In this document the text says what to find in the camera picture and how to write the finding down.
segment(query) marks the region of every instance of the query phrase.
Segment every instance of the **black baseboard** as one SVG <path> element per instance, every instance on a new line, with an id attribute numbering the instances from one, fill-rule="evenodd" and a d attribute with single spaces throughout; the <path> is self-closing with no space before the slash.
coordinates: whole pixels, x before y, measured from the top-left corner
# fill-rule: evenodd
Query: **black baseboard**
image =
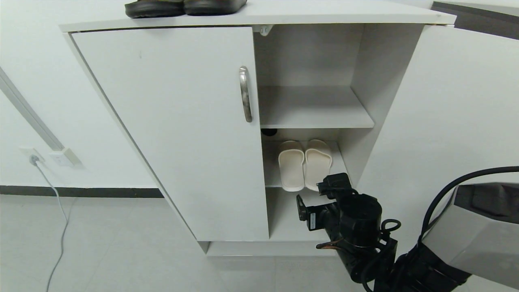
<path id="1" fill-rule="evenodd" d="M 101 198 L 163 198 L 159 189 L 134 188 L 56 188 L 62 197 Z M 0 185 L 0 194 L 25 196 L 56 196 L 50 187 L 21 187 Z"/>

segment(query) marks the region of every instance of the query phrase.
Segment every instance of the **slipper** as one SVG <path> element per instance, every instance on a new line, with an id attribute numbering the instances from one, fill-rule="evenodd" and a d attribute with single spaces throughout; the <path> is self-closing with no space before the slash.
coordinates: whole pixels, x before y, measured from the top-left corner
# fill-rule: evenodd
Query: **slipper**
<path id="1" fill-rule="evenodd" d="M 279 145 L 279 170 L 281 187 L 287 192 L 298 192 L 305 187 L 303 162 L 305 153 L 297 141 L 286 141 Z"/>
<path id="2" fill-rule="evenodd" d="M 184 0 L 137 0 L 125 4 L 130 18 L 172 17 L 185 14 Z"/>
<path id="3" fill-rule="evenodd" d="M 305 186 L 319 192 L 317 184 L 330 174 L 332 152 L 321 140 L 310 140 L 305 151 Z"/>
<path id="4" fill-rule="evenodd" d="M 227 15 L 238 12 L 247 0 L 185 0 L 184 10 L 191 16 Z"/>

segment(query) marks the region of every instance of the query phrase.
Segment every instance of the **electrical outlet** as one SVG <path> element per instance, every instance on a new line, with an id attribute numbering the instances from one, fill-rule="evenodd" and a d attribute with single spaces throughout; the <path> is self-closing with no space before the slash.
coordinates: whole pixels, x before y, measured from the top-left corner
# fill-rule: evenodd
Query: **electrical outlet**
<path id="1" fill-rule="evenodd" d="M 65 148 L 61 151 L 53 151 L 49 153 L 50 158 L 56 162 L 59 166 L 73 167 L 75 161 L 75 155 L 72 150 Z"/>
<path id="2" fill-rule="evenodd" d="M 38 158 L 41 162 L 45 162 L 45 159 L 43 159 L 43 157 L 34 148 L 18 147 L 18 149 L 20 149 L 20 151 L 23 153 L 23 155 L 27 156 L 27 158 L 31 157 L 31 155 L 36 155 L 36 156 L 38 156 Z"/>

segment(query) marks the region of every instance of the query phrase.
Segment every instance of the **black slipper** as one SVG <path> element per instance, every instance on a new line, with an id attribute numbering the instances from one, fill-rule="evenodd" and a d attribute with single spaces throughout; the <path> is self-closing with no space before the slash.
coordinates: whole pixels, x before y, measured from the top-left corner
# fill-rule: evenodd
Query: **black slipper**
<path id="1" fill-rule="evenodd" d="M 247 0 L 184 0 L 187 15 L 209 16 L 236 13 Z"/>
<path id="2" fill-rule="evenodd" d="M 172 17 L 185 14 L 183 0 L 137 0 L 125 4 L 130 18 Z"/>

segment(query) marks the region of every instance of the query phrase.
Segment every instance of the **closed cabinet door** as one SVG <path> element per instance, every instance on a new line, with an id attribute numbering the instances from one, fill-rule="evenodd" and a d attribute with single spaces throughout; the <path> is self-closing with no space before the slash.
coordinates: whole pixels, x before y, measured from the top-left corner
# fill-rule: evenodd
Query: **closed cabinet door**
<path id="1" fill-rule="evenodd" d="M 197 240 L 268 239 L 252 29 L 73 39 Z"/>
<path id="2" fill-rule="evenodd" d="M 519 165 L 518 129 L 519 41 L 426 25 L 358 190 L 379 199 L 385 218 L 402 220 L 399 248 L 407 252 L 449 182 Z M 519 176 L 471 180 L 477 181 L 519 182 Z"/>

